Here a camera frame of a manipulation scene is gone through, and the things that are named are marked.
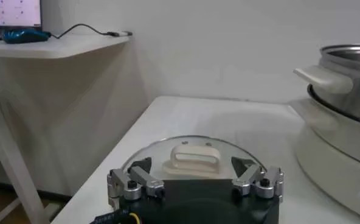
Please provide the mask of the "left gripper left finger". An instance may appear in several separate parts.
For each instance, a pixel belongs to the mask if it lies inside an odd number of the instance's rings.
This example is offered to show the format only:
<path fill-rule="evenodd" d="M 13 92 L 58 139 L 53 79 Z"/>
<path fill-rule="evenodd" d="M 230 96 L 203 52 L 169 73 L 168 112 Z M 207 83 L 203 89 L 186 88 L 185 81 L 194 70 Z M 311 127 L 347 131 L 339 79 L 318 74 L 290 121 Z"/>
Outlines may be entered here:
<path fill-rule="evenodd" d="M 136 201 L 145 195 L 153 198 L 165 197 L 165 185 L 150 175 L 152 159 L 150 157 L 133 162 L 126 171 L 111 169 L 107 174 L 108 199 L 123 197 L 127 201 Z"/>

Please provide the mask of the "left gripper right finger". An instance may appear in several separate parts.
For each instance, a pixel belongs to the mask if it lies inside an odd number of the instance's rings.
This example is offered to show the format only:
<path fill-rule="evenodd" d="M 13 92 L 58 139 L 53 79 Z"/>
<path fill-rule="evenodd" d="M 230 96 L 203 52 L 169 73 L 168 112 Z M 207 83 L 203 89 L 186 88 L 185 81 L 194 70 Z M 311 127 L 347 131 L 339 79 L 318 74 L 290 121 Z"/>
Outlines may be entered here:
<path fill-rule="evenodd" d="M 283 201 L 284 173 L 281 168 L 271 166 L 264 169 L 251 159 L 231 158 L 237 177 L 232 180 L 232 194 L 235 200 L 242 200 L 254 194 L 258 198 Z"/>

